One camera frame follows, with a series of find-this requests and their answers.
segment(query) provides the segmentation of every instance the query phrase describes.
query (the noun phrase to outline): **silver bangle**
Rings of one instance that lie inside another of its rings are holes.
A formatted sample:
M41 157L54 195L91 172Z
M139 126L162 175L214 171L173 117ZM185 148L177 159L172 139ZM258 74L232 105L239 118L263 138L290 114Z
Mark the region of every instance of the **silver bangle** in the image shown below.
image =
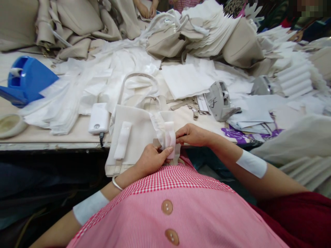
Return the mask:
M118 176L113 177L111 181L113 182L113 185L114 185L116 188L118 188L120 191L123 191L123 189L122 189L120 186L118 186L118 184L115 182L115 178L116 178L116 177L118 177Z

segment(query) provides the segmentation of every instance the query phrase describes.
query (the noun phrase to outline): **brown button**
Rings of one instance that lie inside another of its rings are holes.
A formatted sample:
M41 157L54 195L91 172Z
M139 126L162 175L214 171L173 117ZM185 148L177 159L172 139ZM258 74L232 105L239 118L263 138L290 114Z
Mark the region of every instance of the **brown button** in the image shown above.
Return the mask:
M167 229L165 231L165 236L168 238L168 240L175 246L179 245L179 238L178 234L172 230L172 229Z
M170 215L172 213L172 202L169 200L165 200L164 202L162 202L162 211L166 214L166 215Z

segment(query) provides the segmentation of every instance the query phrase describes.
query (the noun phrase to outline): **purple fabric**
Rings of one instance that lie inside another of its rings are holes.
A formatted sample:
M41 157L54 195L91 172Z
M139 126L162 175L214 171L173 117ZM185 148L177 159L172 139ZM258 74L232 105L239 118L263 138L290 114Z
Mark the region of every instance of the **purple fabric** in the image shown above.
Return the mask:
M237 140L237 144L246 144L249 142L246 142L245 139L255 140L255 141L267 141L271 138L277 137L283 129L276 129L272 132L272 135L269 134L244 134L242 131L238 131L234 129L231 125L229 125L229 128L221 128L221 130L224 132L224 134L229 138L235 138Z

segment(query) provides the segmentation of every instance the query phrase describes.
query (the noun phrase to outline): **woman's left hand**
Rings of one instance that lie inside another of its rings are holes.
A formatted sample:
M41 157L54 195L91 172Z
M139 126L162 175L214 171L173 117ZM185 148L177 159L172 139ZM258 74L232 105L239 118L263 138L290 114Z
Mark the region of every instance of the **woman's left hand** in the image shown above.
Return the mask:
M153 146L153 144L148 144L135 164L135 167L143 172L145 176L157 172L164 162L168 162L166 159L173 151L173 147L168 147L159 153L159 148Z
M152 6L149 10L149 17L153 19L156 16L156 8L158 7L159 1L153 1Z

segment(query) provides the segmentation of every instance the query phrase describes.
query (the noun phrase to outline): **red shirt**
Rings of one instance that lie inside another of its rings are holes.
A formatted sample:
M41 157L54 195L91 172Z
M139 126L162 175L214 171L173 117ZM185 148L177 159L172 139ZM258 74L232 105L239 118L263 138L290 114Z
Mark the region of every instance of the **red shirt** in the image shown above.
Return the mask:
M306 192L251 207L289 247L331 247L331 199Z

